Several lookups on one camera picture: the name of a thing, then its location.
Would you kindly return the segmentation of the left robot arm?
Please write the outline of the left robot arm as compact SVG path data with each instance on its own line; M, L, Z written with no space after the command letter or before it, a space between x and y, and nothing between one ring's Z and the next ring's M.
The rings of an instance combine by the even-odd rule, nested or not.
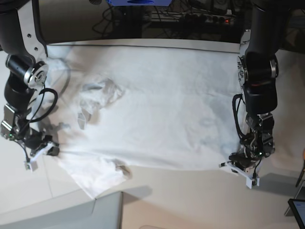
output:
M101 123L72 123L61 135L59 162L74 179L95 161L174 170L213 169L225 158L251 167L274 152L276 52L291 11L302 0L254 0L249 39L238 68L230 55L157 47L106 55L125 87L102 108Z

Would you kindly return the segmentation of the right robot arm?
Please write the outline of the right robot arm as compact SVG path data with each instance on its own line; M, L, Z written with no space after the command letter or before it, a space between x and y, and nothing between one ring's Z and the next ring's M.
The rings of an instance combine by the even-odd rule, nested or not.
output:
M5 66L10 75L4 88L7 103L4 118L0 124L0 134L26 151L25 164L31 166L37 156L45 153L57 156L59 144L43 131L35 131L32 123L46 118L55 108L58 93L45 86L48 64L47 47L41 33L40 9L37 0L2 0L0 2L0 47L6 52ZM52 93L50 108L40 117L32 107L38 96Z

